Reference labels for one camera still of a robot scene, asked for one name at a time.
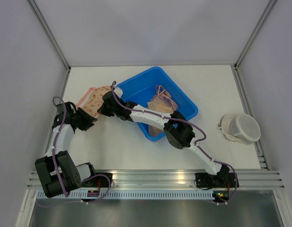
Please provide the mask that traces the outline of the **floral mesh laundry bag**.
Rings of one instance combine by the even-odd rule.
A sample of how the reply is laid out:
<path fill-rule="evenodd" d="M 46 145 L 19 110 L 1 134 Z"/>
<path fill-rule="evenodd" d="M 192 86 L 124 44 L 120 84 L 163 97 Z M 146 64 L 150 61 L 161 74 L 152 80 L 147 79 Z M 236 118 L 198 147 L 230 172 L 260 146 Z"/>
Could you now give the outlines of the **floral mesh laundry bag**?
<path fill-rule="evenodd" d="M 90 116 L 98 119 L 100 114 L 97 112 L 103 104 L 103 96 L 111 91 L 110 86 L 91 87 L 86 94 L 78 101 L 76 108 L 81 108 Z"/>

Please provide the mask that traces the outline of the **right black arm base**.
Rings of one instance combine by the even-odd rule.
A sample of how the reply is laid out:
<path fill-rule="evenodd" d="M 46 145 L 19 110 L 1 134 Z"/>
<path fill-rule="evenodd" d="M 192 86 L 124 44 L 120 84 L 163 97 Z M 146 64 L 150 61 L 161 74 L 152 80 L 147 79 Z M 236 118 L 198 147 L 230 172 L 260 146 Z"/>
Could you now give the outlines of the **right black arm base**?
<path fill-rule="evenodd" d="M 202 190 L 210 190 L 215 188 L 238 188 L 239 182 L 234 173 L 229 173 L 224 179 L 208 173 L 195 173 L 194 185 Z"/>

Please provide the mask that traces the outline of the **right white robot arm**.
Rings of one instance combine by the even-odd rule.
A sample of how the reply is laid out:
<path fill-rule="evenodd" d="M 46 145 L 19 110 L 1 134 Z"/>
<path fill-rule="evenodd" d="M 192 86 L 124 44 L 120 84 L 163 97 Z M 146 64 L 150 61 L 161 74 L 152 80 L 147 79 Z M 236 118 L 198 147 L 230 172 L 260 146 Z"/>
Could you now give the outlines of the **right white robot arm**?
<path fill-rule="evenodd" d="M 230 166 L 217 161 L 202 148 L 201 141 L 206 139 L 204 131 L 187 121 L 179 111 L 169 114 L 149 110 L 134 102 L 124 102 L 112 90 L 103 96 L 103 104 L 98 112 L 108 117 L 116 116 L 123 121 L 144 123 L 164 131 L 171 146 L 190 150 L 197 155 L 214 186 L 221 187 L 227 182 Z"/>

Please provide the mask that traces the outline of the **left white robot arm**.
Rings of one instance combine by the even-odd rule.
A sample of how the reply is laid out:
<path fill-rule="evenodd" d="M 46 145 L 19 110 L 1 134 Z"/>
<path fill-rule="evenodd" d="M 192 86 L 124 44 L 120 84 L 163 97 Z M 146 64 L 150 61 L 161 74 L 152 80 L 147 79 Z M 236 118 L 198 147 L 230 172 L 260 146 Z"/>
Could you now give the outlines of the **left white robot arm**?
<path fill-rule="evenodd" d="M 72 102 L 56 105 L 53 136 L 44 157 L 35 161 L 35 168 L 47 198 L 59 195 L 69 196 L 83 184 L 93 187 L 97 175 L 91 163 L 76 166 L 69 150 L 76 130 L 86 131 L 97 121 Z"/>

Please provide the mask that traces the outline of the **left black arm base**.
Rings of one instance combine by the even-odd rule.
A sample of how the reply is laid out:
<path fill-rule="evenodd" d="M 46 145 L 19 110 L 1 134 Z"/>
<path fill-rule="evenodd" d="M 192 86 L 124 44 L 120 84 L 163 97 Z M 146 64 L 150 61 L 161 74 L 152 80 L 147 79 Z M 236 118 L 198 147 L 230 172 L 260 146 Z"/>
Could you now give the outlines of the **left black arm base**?
<path fill-rule="evenodd" d="M 97 173 L 96 177 L 89 177 L 82 181 L 81 187 L 107 188 L 113 181 L 112 173 Z"/>

